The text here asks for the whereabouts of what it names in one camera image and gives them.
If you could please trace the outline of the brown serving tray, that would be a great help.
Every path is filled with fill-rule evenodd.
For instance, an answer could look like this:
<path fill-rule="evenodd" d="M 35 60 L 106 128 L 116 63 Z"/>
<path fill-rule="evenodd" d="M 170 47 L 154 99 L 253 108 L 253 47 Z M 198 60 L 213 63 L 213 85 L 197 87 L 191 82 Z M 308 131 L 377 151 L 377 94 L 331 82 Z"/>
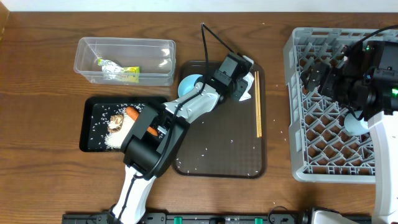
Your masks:
<path fill-rule="evenodd" d="M 226 100 L 209 113 L 197 118 L 188 130 L 172 163 L 185 176 L 257 179 L 267 169 L 265 73 L 259 72 L 261 92 L 262 137 L 256 136 L 254 82 L 251 99 Z"/>

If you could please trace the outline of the orange carrot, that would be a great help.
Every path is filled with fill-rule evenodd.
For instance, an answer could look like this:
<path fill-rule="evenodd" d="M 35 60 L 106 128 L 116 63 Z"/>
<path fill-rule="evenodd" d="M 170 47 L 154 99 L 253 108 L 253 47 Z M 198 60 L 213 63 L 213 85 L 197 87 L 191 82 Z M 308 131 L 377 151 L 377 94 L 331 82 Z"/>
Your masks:
<path fill-rule="evenodd" d="M 128 106 L 128 107 L 126 108 L 126 114 L 127 114 L 133 121 L 136 121 L 136 120 L 138 119 L 139 115 L 140 115 L 140 113 L 139 113 L 136 109 L 134 109 L 133 107 L 131 107 L 131 106 Z M 153 136 L 158 136 L 157 131 L 156 131 L 154 128 L 150 127 L 150 126 L 147 128 L 147 132 L 150 133 L 150 134 L 153 135 Z"/>

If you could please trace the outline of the clear plastic bin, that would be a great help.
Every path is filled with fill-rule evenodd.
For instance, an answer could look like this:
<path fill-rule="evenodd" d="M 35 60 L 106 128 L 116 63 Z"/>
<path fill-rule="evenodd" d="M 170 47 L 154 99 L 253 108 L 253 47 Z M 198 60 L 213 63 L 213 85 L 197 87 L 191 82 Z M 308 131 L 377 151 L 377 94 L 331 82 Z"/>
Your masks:
<path fill-rule="evenodd" d="M 84 37 L 78 43 L 73 69 L 95 84 L 170 86 L 174 82 L 175 53 L 172 40 Z M 99 58 L 122 67 L 140 67 L 139 83 L 105 79 L 97 64 Z"/>

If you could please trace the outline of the yellow green snack wrapper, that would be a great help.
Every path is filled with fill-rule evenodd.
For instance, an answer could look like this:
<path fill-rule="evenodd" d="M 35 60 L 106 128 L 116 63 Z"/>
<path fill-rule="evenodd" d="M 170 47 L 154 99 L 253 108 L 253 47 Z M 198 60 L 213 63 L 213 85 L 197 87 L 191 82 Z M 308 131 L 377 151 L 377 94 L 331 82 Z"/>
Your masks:
<path fill-rule="evenodd" d="M 97 64 L 107 80 L 139 83 L 140 67 L 122 67 L 111 60 L 102 58 L 98 59 Z"/>

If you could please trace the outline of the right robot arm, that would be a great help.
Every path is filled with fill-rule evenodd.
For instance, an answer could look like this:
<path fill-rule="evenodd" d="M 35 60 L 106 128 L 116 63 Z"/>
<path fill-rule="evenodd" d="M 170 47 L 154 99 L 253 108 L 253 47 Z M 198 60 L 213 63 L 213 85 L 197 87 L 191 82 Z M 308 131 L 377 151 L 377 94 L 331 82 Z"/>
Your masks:
<path fill-rule="evenodd" d="M 308 91 L 331 98 L 368 123 L 374 147 L 373 223 L 397 223 L 397 43 L 362 40 L 348 47 L 341 68 L 323 62 L 300 78 Z"/>

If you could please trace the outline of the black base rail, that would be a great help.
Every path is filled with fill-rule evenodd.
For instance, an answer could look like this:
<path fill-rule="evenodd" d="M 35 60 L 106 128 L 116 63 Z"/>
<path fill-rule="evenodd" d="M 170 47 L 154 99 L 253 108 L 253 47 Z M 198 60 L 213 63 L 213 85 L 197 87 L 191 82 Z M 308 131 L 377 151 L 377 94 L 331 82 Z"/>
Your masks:
<path fill-rule="evenodd" d="M 82 214 L 64 214 L 62 216 L 62 224 L 107 224 L 107 213 L 97 213 L 94 215 Z M 272 214 L 270 220 L 267 216 L 260 215 L 243 215 L 243 216 L 227 216 L 227 215 L 166 215 L 164 213 L 147 213 L 139 221 L 138 224 L 296 224 L 301 223 L 294 214 Z"/>

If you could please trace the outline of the light blue cup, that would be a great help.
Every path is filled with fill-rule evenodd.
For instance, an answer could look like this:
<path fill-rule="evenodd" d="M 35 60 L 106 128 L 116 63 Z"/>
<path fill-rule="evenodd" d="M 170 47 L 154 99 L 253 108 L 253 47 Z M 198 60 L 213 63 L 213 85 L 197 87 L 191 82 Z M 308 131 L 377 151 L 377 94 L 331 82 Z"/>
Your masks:
<path fill-rule="evenodd" d="M 351 113 L 346 115 L 344 127 L 350 136 L 360 136 L 369 132 L 368 122 L 364 119 L 358 121 Z"/>

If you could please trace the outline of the spilled rice pile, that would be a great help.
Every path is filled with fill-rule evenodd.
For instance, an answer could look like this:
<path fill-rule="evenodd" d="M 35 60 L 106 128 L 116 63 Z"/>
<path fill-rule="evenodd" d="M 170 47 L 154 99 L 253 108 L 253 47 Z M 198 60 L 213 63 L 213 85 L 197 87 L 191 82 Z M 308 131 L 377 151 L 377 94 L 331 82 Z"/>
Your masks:
<path fill-rule="evenodd" d="M 134 121 L 126 114 L 126 108 L 133 107 L 138 112 L 141 112 L 145 104 L 96 104 L 93 107 L 92 115 L 89 116 L 89 135 L 88 135 L 88 151 L 106 152 L 106 151 L 120 151 L 121 144 L 127 133 L 132 128 Z M 112 115 L 123 114 L 123 126 L 119 132 L 110 133 L 108 131 L 109 119 Z"/>

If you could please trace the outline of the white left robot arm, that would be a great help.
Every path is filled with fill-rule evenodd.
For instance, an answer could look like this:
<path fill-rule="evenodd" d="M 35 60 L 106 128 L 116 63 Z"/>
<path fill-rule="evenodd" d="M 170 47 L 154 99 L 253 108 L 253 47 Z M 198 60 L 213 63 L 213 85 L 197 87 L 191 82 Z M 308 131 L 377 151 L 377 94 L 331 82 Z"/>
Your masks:
<path fill-rule="evenodd" d="M 201 115 L 229 97 L 249 99 L 251 73 L 232 79 L 228 86 L 198 77 L 189 91 L 161 105 L 146 105 L 121 143 L 125 180 L 118 202 L 109 209 L 108 223 L 138 223 L 146 211 L 149 192 L 174 160 L 190 127 Z"/>

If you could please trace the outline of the brown mushroom piece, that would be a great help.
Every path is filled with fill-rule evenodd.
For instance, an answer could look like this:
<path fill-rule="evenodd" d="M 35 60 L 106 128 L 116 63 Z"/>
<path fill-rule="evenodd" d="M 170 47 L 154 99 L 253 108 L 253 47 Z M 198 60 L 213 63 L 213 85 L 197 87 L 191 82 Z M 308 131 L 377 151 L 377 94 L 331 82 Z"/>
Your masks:
<path fill-rule="evenodd" d="M 123 126 L 123 121 L 124 121 L 123 114 L 112 115 L 109 119 L 108 131 L 110 133 L 119 132 Z"/>

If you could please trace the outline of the black waste tray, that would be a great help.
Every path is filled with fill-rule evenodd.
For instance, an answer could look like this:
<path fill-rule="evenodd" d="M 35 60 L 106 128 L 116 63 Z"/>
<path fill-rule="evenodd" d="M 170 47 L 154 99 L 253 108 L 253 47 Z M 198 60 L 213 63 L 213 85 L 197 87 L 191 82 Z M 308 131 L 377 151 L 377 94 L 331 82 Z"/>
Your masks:
<path fill-rule="evenodd" d="M 93 96 L 86 100 L 81 126 L 79 148 L 83 152 L 117 152 L 120 150 L 121 137 L 125 136 L 133 124 L 126 117 L 122 130 L 110 133 L 108 126 L 111 117 L 124 114 L 127 107 L 138 112 L 148 102 L 166 102 L 162 96 Z"/>

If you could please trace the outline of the grey dishwasher rack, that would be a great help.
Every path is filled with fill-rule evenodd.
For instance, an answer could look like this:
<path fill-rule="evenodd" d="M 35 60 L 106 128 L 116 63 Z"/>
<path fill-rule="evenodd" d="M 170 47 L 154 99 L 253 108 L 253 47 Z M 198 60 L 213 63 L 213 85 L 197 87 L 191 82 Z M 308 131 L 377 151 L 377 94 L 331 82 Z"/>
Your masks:
<path fill-rule="evenodd" d="M 369 133 L 347 132 L 349 110 L 317 89 L 308 91 L 300 78 L 316 63 L 332 68 L 345 65 L 347 47 L 363 41 L 397 42 L 397 29 L 298 27 L 286 42 L 285 84 L 290 103 L 290 155 L 292 175 L 300 182 L 374 184 L 373 142 Z"/>

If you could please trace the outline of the light blue bowl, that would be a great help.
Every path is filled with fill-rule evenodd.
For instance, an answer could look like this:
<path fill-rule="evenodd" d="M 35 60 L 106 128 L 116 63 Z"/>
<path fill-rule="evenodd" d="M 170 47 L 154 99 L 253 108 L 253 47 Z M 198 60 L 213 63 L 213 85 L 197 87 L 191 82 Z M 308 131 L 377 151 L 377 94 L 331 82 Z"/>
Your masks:
<path fill-rule="evenodd" d="M 193 90 L 196 81 L 201 78 L 202 75 L 200 74 L 192 74 L 185 77 L 178 86 L 178 96 L 182 97 L 183 95 L 187 94 L 189 91 Z"/>

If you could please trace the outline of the white tissue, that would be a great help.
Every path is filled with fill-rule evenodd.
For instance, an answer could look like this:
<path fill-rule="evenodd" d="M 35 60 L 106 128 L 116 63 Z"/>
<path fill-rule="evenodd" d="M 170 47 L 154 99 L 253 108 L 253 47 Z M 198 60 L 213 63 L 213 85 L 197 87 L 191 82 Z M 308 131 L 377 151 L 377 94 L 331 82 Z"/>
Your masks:
<path fill-rule="evenodd" d="M 251 95 L 249 94 L 249 90 L 251 89 L 252 84 L 254 82 L 254 76 L 251 73 L 251 69 L 252 69 L 252 67 L 254 65 L 254 60 L 252 60 L 251 58 L 249 58 L 249 57 L 247 57 L 245 55 L 243 55 L 242 58 L 249 62 L 249 71 L 243 77 L 243 80 L 247 81 L 248 86 L 246 87 L 246 89 L 245 89 L 243 95 L 240 97 L 239 101 L 245 101 L 245 100 L 251 99 Z"/>

